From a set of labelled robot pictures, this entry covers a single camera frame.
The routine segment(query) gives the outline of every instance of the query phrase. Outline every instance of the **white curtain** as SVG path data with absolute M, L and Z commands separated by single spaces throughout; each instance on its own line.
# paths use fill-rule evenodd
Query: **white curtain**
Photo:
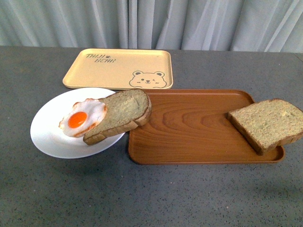
M 0 0 L 0 45 L 303 52 L 303 0 Z

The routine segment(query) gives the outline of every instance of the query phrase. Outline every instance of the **brown tray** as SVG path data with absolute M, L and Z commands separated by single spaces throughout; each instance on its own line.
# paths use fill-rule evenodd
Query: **brown tray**
M 276 163 L 283 147 L 258 156 L 226 119 L 254 103 L 238 90 L 147 90 L 150 121 L 130 131 L 128 152 L 138 164 Z
M 162 50 L 85 49 L 64 76 L 69 88 L 169 89 L 170 53 Z

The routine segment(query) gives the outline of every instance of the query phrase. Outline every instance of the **tray rim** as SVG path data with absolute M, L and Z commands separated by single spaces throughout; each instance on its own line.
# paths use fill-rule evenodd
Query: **tray rim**
M 170 90 L 146 90 L 147 94 L 151 93 L 151 94 L 156 94 L 156 95 L 161 95 L 161 93 L 165 93 L 165 94 L 180 94 L 180 91 L 184 91 L 186 93 L 211 93 L 211 94 L 215 94 L 215 93 L 242 93 L 243 95 L 247 96 L 248 98 L 250 98 L 252 100 L 252 103 L 255 103 L 255 100 L 252 98 L 252 96 L 241 89 L 170 89 Z M 279 153 L 281 153 L 281 157 L 278 159 L 274 159 L 274 160 L 261 160 L 261 161 L 203 161 L 203 162 L 140 162 L 135 160 L 135 157 L 133 157 L 133 154 L 130 153 L 130 148 L 132 146 L 132 139 L 134 137 L 134 134 L 132 133 L 132 131 L 130 131 L 129 133 L 129 140 L 128 140 L 128 154 L 131 158 L 131 160 L 137 164 L 140 165 L 226 165 L 226 164 L 275 164 L 278 162 L 281 162 L 282 160 L 284 160 L 285 158 L 285 149 L 283 146 L 278 146 L 276 147 L 276 149 L 279 150 Z
M 90 86 L 73 86 L 70 85 L 66 80 L 68 79 L 68 75 L 71 74 L 72 70 L 74 67 L 76 67 L 76 61 L 78 60 L 78 58 L 83 54 L 83 52 L 86 51 L 99 51 L 99 50 L 106 50 L 106 51 L 117 51 L 117 52 L 163 52 L 165 54 L 167 54 L 168 56 L 168 62 L 169 62 L 169 71 L 170 71 L 170 81 L 171 83 L 164 87 L 164 88 L 141 88 L 144 90 L 150 89 L 150 90 L 166 90 L 166 89 L 170 89 L 173 84 L 174 84 L 174 78 L 173 78 L 173 71 L 172 71 L 172 62 L 171 62 L 171 54 L 166 51 L 166 50 L 162 50 L 162 49 L 157 49 L 157 50 L 149 50 L 149 49 L 114 49 L 114 48 L 87 48 L 87 49 L 83 49 L 81 50 L 77 57 L 74 59 L 73 63 L 71 64 L 70 68 L 68 69 L 68 71 L 66 72 L 66 74 L 64 75 L 63 79 L 62 79 L 62 83 L 64 84 L 64 86 L 66 86 L 67 88 L 71 88 L 71 89 L 78 89 L 78 88 L 84 88 L 84 87 L 90 87 Z M 111 89 L 111 90 L 127 90 L 127 89 L 132 89 L 132 87 L 100 87 L 100 88 L 105 88 L 105 89 Z

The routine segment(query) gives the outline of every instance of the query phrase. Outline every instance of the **wooden tray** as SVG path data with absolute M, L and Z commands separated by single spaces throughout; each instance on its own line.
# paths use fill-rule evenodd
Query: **wooden tray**
M 138 164 L 276 163 L 277 147 L 258 156 L 226 119 L 229 110 L 254 103 L 238 90 L 147 90 L 150 121 L 130 131 L 128 152 Z

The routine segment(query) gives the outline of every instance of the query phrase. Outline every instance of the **bread slice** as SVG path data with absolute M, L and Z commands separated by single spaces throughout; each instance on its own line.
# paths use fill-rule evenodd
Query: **bread slice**
M 84 135 L 83 141 L 88 145 L 144 125 L 152 112 L 148 95 L 138 88 L 120 91 L 99 101 L 105 103 L 107 114 L 100 124 Z
M 281 99 L 265 100 L 230 111 L 227 119 L 258 155 L 303 137 L 303 112 Z

